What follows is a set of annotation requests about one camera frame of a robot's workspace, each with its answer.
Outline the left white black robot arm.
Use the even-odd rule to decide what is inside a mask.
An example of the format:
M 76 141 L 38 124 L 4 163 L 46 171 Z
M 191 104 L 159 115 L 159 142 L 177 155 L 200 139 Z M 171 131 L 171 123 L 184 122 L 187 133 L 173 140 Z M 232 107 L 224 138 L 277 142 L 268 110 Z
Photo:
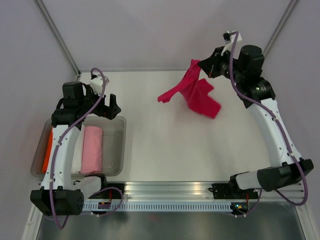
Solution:
M 52 145 L 47 171 L 40 188 L 30 193 L 31 202 L 47 217 L 76 216 L 85 200 L 96 195 L 104 198 L 109 185 L 103 173 L 89 173 L 77 184 L 72 183 L 72 162 L 76 142 L 88 114 L 113 120 L 121 112 L 116 95 L 98 95 L 82 82 L 67 82 L 63 97 L 51 115 Z

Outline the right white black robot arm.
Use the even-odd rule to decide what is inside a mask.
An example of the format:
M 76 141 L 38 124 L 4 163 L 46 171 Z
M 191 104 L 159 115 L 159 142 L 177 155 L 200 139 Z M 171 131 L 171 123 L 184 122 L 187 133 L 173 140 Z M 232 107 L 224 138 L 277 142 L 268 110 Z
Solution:
M 262 74 L 264 55 L 261 48 L 245 45 L 238 58 L 230 51 L 217 47 L 212 55 L 198 66 L 209 78 L 224 76 L 231 80 L 238 97 L 254 117 L 267 148 L 270 166 L 230 177 L 228 192 L 235 198 L 247 189 L 277 191 L 302 182 L 314 168 L 311 159 L 304 159 L 293 144 L 279 113 L 275 92 Z

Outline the magenta t shirt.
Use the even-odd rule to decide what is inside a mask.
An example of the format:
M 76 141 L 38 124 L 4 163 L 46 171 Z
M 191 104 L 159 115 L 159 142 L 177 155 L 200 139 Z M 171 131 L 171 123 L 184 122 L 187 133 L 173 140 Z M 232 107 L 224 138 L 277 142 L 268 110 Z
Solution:
M 180 82 L 158 96 L 157 101 L 168 103 L 176 93 L 180 93 L 190 110 L 215 119 L 222 106 L 209 96 L 214 87 L 205 78 L 200 79 L 201 68 L 198 63 L 200 63 L 199 60 L 192 59 Z

